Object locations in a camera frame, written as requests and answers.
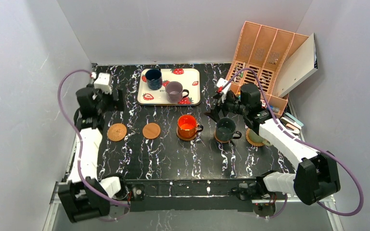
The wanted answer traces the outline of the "light green mug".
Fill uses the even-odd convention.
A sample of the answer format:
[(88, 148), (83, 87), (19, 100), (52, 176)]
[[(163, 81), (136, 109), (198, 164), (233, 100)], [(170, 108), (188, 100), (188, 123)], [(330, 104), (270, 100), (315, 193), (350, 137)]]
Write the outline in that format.
[(254, 139), (254, 143), (257, 144), (258, 147), (260, 146), (272, 146), (273, 144), (269, 142), (268, 140), (264, 139), (263, 137), (257, 135)]

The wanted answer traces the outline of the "dark green mug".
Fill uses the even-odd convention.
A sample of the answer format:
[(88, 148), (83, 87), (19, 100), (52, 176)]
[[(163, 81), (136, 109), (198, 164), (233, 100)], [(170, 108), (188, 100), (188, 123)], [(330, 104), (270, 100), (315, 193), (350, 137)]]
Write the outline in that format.
[(214, 133), (222, 141), (237, 140), (242, 137), (241, 132), (237, 130), (235, 122), (227, 117), (218, 120)]

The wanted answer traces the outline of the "orange mug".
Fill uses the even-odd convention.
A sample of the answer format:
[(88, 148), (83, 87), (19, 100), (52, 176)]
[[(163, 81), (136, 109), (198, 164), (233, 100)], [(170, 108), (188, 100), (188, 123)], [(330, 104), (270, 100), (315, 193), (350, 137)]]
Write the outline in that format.
[(182, 115), (177, 121), (177, 130), (183, 137), (190, 138), (195, 133), (202, 132), (204, 127), (200, 125), (192, 115)]

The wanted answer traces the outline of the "dark ringed wooden coaster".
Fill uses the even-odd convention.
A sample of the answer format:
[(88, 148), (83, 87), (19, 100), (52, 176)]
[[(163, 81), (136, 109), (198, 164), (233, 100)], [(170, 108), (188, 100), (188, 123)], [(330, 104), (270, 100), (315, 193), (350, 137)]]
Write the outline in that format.
[(179, 134), (179, 131), (177, 130), (177, 131), (176, 131), (176, 135), (177, 135), (177, 137), (178, 137), (179, 139), (181, 139), (181, 140), (183, 140), (183, 141), (191, 141), (191, 140), (194, 140), (194, 139), (197, 137), (198, 133), (195, 133), (195, 134), (194, 134), (192, 137), (190, 137), (190, 138), (186, 138), (186, 137), (181, 136), (181, 135)]

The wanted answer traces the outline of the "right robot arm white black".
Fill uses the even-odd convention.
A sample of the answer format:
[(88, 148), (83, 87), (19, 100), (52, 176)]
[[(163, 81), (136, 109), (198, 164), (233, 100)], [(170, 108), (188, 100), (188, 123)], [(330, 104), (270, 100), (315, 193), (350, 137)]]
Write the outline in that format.
[(237, 97), (223, 81), (221, 79), (215, 87), (217, 102), (205, 115), (217, 125), (234, 125), (226, 117), (229, 112), (242, 116), (254, 135), (273, 145), (296, 169), (294, 174), (268, 171), (256, 177), (254, 185), (248, 186), (248, 192), (259, 195), (288, 193), (312, 205), (341, 189), (337, 163), (331, 153), (324, 154), (301, 144), (300, 139), (273, 118), (271, 107), (263, 108), (261, 92), (255, 84), (243, 85)]

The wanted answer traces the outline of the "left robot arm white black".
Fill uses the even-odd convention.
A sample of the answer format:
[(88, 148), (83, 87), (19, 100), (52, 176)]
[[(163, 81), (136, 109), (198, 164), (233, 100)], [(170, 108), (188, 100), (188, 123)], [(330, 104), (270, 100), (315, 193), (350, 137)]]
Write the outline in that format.
[(109, 214), (119, 203), (113, 196), (122, 189), (122, 176), (114, 174), (103, 180), (97, 176), (97, 160), (103, 139), (103, 112), (116, 100), (92, 84), (76, 92), (79, 104), (74, 118), (67, 118), (76, 133), (76, 153), (66, 183), (59, 187), (59, 199), (70, 222), (76, 223)]

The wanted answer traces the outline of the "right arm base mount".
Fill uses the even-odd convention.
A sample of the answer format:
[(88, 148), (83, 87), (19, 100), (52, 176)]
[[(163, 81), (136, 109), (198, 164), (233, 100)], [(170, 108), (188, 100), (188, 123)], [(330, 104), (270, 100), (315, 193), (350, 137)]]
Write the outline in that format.
[(268, 198), (268, 202), (253, 203), (253, 211), (256, 217), (266, 220), (279, 216), (285, 210), (288, 202), (288, 195), (284, 194), (283, 205), (279, 211), (276, 211), (277, 193), (268, 191), (260, 183), (240, 183), (237, 187), (231, 189), (231, 193), (242, 201), (265, 200)]

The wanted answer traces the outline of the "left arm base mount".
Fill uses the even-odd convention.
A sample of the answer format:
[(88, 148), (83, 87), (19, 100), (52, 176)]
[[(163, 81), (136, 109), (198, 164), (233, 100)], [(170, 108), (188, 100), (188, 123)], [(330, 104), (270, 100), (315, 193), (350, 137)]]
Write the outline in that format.
[(126, 205), (127, 207), (110, 203), (112, 206), (118, 207), (118, 211), (123, 212), (121, 216), (117, 216), (116, 214), (109, 215), (108, 218), (110, 221), (118, 221), (127, 216), (132, 211), (133, 202), (142, 201), (144, 199), (145, 188), (140, 184), (127, 184), (121, 182), (119, 187), (115, 189), (115, 187), (112, 186), (112, 189), (113, 191), (110, 198), (113, 201), (118, 201), (119, 203)]

